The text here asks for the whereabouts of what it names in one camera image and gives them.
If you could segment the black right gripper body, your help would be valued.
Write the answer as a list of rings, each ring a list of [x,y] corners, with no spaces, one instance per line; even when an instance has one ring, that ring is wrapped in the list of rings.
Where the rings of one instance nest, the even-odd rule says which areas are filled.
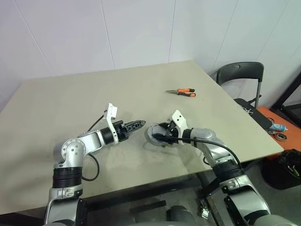
[[[174,138],[178,138],[179,132],[178,129],[176,128],[176,124],[173,121],[169,122],[169,128],[166,129],[165,136],[172,137],[172,138],[167,138],[168,144],[178,143],[178,140]]]

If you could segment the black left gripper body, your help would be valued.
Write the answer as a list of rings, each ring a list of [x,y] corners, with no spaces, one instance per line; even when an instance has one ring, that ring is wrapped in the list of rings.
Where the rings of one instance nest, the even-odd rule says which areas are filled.
[[[119,142],[123,142],[129,138],[128,123],[117,121],[113,123],[113,126],[115,128]]]

